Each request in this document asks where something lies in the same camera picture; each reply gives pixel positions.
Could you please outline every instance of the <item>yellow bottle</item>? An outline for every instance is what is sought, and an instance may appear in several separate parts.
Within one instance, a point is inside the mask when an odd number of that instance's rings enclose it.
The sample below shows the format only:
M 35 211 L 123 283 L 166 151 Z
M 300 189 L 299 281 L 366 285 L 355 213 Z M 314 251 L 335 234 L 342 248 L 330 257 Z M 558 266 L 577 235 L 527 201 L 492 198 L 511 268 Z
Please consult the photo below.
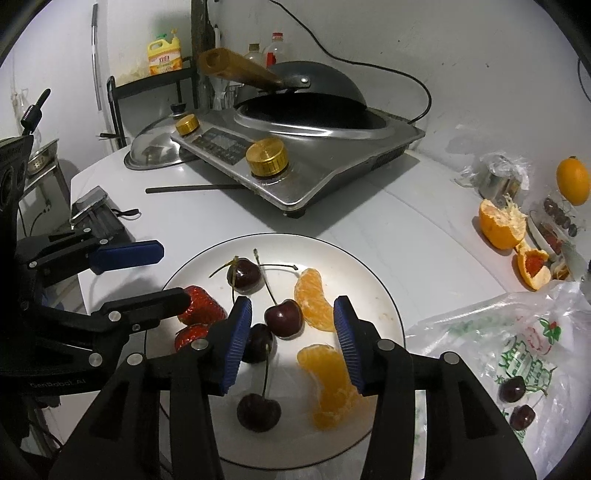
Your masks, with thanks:
M 172 72 L 183 68 L 181 56 L 181 41 L 176 36 L 176 30 L 172 30 L 173 39 L 169 43 L 166 35 L 161 35 L 148 45 L 148 64 L 150 75 Z

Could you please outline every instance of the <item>plastic bottle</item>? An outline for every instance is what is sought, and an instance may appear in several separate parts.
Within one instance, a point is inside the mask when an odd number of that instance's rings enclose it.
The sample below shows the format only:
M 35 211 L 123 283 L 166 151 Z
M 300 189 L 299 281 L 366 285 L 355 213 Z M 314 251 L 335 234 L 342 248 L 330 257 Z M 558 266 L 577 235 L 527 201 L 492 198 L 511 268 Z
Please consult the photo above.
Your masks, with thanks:
M 176 30 L 172 31 L 173 39 L 166 41 L 166 34 L 160 35 L 156 40 L 148 44 L 148 63 L 150 75 L 172 72 L 183 68 L 181 56 L 181 41 L 176 36 Z
M 275 63 L 291 60 L 288 45 L 283 41 L 283 33 L 273 33 L 271 44 L 263 51 L 263 58 L 267 68 Z
M 258 43 L 250 43 L 248 45 L 248 53 L 244 58 L 252 60 L 254 63 L 265 66 L 262 61 L 261 46 Z

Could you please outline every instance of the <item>plastic bag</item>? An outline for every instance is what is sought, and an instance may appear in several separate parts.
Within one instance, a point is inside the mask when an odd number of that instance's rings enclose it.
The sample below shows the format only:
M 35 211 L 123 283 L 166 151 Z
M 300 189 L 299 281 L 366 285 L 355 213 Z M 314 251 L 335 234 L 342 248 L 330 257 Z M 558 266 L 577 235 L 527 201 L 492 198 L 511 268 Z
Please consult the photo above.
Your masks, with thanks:
M 589 414 L 591 306 L 577 282 L 553 281 L 535 293 L 509 293 L 432 317 L 411 327 L 406 339 L 412 353 L 458 353 L 507 419 L 518 405 L 534 409 L 533 424 L 515 434 L 540 479 L 562 458 Z M 517 403 L 503 403 L 499 384 L 516 375 L 524 377 L 528 392 Z M 417 479 L 424 472 L 424 403 L 424 392 L 417 392 Z
M 511 156 L 503 151 L 492 152 L 480 156 L 464 168 L 456 183 L 462 187 L 478 188 L 487 172 L 491 171 L 498 177 L 515 177 L 521 183 L 521 190 L 527 192 L 530 189 L 529 170 L 530 164 L 524 157 Z

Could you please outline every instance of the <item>chopstick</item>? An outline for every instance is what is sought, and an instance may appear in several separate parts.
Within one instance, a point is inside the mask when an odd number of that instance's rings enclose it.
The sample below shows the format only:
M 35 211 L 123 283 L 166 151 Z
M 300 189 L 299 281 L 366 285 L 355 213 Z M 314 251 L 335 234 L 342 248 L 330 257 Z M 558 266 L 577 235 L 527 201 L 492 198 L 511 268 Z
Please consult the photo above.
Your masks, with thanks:
M 192 190 L 242 190 L 246 187 L 239 183 L 227 185 L 179 185 L 178 187 L 149 187 L 146 193 L 190 192 Z

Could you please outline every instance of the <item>cherry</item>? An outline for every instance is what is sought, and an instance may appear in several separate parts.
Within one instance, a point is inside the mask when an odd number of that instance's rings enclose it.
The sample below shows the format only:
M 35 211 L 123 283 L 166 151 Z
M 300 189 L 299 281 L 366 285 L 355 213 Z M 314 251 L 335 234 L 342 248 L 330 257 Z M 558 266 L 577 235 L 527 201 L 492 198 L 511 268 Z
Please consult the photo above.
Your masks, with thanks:
M 229 267 L 228 272 L 226 273 L 226 280 L 232 287 L 232 299 L 234 298 L 234 291 L 237 291 L 241 295 L 248 295 L 254 293 L 261 286 L 261 280 L 263 279 L 261 267 L 287 267 L 293 268 L 294 270 L 298 269 L 295 265 L 261 265 L 260 262 L 254 264 L 247 258 L 236 256 L 209 275 L 209 278 L 213 277 L 217 272 L 226 267 Z
M 534 409 L 529 405 L 522 405 L 514 408 L 513 413 L 511 413 L 511 417 L 509 418 L 509 425 L 517 431 L 525 430 L 532 424 L 534 419 Z
M 499 398 L 507 403 L 519 401 L 525 395 L 525 381 L 522 376 L 505 380 L 499 387 Z
M 232 282 L 236 291 L 241 294 L 251 293 L 262 285 L 261 269 L 247 258 L 238 258 L 228 268 L 226 274 L 228 284 Z
M 242 355 L 247 364 L 259 364 L 267 358 L 267 351 L 273 350 L 273 334 L 264 323 L 253 325 L 248 332 L 248 340 Z
M 548 215 L 552 216 L 554 214 L 554 212 L 556 212 L 557 209 L 558 209 L 558 205 L 556 204 L 556 202 L 554 200 L 552 200 L 549 197 L 546 197 L 544 199 L 544 210 Z
M 286 299 L 265 311 L 265 323 L 269 330 L 280 338 L 288 338 L 299 333 L 304 326 L 304 314 L 295 300 Z
M 277 400 L 265 398 L 267 390 L 267 379 L 269 377 L 269 346 L 265 349 L 267 363 L 265 364 L 265 384 L 262 388 L 262 395 L 249 393 L 242 397 L 236 408 L 236 416 L 240 425 L 257 433 L 268 432 L 281 418 L 281 405 Z

